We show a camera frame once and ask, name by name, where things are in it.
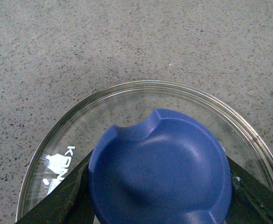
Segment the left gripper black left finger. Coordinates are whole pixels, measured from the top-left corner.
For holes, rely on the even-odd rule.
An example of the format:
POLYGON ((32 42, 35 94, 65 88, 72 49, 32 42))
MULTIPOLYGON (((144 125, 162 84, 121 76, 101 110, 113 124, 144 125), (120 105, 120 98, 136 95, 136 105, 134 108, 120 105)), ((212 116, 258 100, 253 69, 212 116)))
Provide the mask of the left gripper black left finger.
POLYGON ((18 224, 92 224, 94 210, 89 199, 89 153, 40 203, 17 220, 18 224))

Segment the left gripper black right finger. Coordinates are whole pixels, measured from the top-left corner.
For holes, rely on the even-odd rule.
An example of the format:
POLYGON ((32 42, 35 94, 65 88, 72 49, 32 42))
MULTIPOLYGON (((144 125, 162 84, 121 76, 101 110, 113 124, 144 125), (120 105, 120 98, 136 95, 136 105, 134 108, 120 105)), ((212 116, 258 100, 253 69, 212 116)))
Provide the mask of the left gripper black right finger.
POLYGON ((273 192, 228 158, 233 194, 227 224, 273 224, 273 192))

